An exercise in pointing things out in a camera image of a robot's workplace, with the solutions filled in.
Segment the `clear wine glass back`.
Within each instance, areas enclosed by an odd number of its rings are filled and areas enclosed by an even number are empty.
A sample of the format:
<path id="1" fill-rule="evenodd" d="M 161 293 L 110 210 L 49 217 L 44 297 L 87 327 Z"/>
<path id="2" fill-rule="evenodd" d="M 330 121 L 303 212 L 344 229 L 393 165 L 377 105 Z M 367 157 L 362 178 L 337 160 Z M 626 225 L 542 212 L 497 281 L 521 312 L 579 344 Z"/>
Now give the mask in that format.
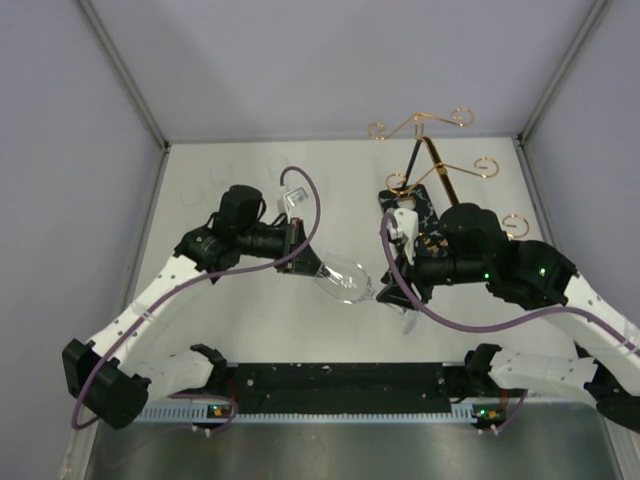
<path id="1" fill-rule="evenodd" d="M 289 163 L 286 156 L 272 157 L 267 161 L 267 172 L 274 189 L 280 189 L 281 173 L 288 165 Z"/>

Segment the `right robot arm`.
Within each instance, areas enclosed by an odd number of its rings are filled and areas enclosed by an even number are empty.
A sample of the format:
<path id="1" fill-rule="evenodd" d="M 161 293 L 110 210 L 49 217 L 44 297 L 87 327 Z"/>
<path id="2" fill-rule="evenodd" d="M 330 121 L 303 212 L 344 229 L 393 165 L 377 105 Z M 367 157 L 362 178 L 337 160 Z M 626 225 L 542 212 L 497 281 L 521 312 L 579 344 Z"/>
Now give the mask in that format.
<path id="1" fill-rule="evenodd" d="M 442 257 L 415 253 L 418 228 L 413 210 L 398 208 L 383 215 L 380 237 L 389 272 L 378 302 L 417 310 L 464 333 L 496 333 L 542 319 L 584 353 L 557 358 L 481 344 L 465 358 L 467 384 L 476 395 L 557 395 L 588 405 L 628 430 L 639 429 L 639 328 L 609 305 L 574 263 L 545 242 L 509 239 L 492 211 L 472 203 L 455 205 L 442 215 L 439 229 L 449 247 Z M 434 287 L 475 283 L 521 307 L 524 315 L 471 326 L 428 308 Z"/>

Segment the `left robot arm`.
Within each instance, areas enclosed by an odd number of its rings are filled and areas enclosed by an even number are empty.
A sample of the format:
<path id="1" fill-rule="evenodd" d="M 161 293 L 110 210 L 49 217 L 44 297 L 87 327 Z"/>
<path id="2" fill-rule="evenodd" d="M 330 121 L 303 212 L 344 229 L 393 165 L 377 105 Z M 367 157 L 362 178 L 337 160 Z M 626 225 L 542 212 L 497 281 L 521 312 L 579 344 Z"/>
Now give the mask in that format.
<path id="1" fill-rule="evenodd" d="M 233 185 L 219 208 L 202 226 L 187 232 L 151 283 L 107 327 L 82 342 L 74 339 L 62 359 L 69 393 L 76 403 L 74 430 L 91 426 L 83 410 L 113 429 L 130 425 L 150 402 L 185 390 L 216 396 L 227 374 L 213 350 L 193 345 L 185 352 L 151 362 L 150 349 L 178 319 L 182 310 L 224 276 L 243 273 L 244 257 L 261 260 L 261 268 L 284 274 L 315 276 L 321 260 L 312 234 L 301 219 L 266 224 L 262 193 Z"/>

